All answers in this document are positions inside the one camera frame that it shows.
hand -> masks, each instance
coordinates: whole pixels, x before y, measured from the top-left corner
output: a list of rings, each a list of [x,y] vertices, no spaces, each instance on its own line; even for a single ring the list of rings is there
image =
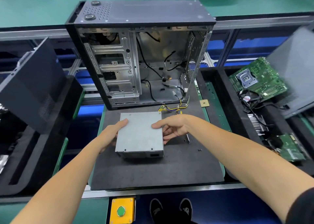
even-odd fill
[[[112,142],[114,138],[117,138],[118,131],[126,126],[128,119],[117,122],[115,125],[107,126],[99,136],[96,137],[98,143],[100,144],[100,153],[105,150],[105,148]]]
[[[173,115],[152,124],[152,128],[158,129],[164,126],[162,132],[164,136],[164,144],[166,144],[170,139],[188,133],[186,126],[188,117],[189,115],[186,114]]]

person's left hand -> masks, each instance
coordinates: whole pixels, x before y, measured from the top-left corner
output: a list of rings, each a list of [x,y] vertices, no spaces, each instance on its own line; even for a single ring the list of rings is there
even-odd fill
[[[100,145],[100,153],[117,137],[118,131],[126,126],[128,122],[128,119],[124,119],[117,122],[115,125],[109,125],[96,137],[97,143]]]

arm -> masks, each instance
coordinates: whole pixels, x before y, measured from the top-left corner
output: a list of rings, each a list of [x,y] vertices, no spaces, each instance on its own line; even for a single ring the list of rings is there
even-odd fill
[[[285,221],[293,202],[314,187],[314,179],[269,149],[191,115],[174,115],[153,124],[164,126],[164,143],[190,133],[246,187]]]
[[[53,176],[33,196],[11,224],[70,224],[98,154],[114,139],[125,119],[107,126],[71,162]]]

shoe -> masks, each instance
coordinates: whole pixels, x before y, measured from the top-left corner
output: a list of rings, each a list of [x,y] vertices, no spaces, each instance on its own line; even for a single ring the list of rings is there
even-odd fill
[[[180,202],[179,210],[185,212],[189,216],[189,221],[192,219],[192,203],[190,199],[184,198]]]
[[[160,201],[157,198],[152,199],[150,201],[149,209],[150,209],[150,215],[152,216],[154,223],[156,223],[157,222],[157,219],[156,219],[157,213],[159,213],[160,211],[163,210]]]

yellow control box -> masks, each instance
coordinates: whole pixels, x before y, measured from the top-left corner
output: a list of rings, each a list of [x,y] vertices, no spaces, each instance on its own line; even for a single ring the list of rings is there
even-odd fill
[[[128,224],[134,221],[135,198],[116,198],[112,200],[110,224]]]

